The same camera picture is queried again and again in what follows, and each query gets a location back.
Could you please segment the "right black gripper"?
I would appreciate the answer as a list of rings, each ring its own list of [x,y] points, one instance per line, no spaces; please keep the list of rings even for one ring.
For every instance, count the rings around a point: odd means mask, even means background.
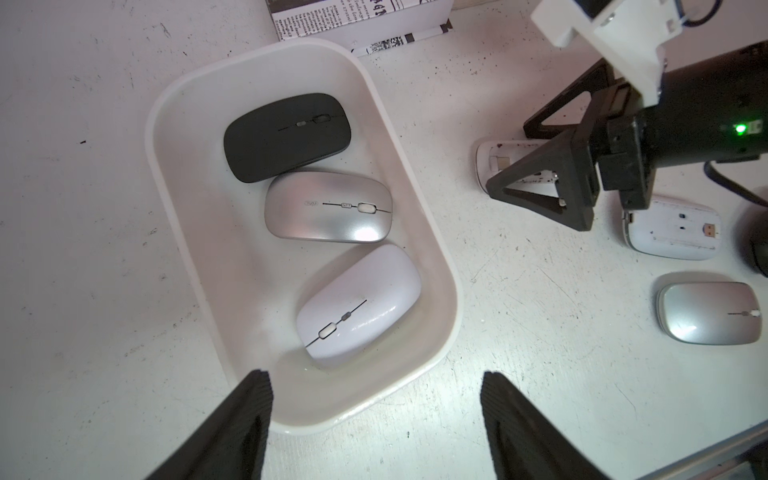
[[[625,210],[647,209],[656,168],[646,111],[629,84],[615,83],[601,59],[524,122],[526,140],[485,141],[484,192],[579,232],[592,228],[602,190]],[[582,94],[590,101],[577,126],[544,123]]]

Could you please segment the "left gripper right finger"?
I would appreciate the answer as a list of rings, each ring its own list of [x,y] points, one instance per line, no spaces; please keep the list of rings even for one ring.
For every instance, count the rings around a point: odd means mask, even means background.
[[[499,479],[605,479],[503,374],[483,375],[480,402]]]

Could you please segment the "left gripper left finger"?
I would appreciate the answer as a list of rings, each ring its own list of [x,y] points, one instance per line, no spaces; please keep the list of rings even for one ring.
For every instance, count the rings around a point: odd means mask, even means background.
[[[259,479],[273,407],[269,373],[253,370],[150,479]]]

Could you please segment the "white mouse top upside-down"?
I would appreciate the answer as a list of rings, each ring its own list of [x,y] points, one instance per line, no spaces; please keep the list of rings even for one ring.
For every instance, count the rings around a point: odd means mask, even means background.
[[[309,356],[340,365],[377,340],[421,295],[418,270],[400,247],[382,245],[328,283],[299,310],[296,327]]]

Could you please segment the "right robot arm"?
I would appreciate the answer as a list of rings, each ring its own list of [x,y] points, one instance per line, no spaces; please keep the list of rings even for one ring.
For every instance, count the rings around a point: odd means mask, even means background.
[[[523,126],[540,146],[482,181],[487,194],[576,231],[591,229],[601,190],[626,211],[650,206],[657,169],[701,163],[705,175],[759,206],[765,199],[716,163],[767,151],[767,44],[666,72],[655,106],[600,60]]]

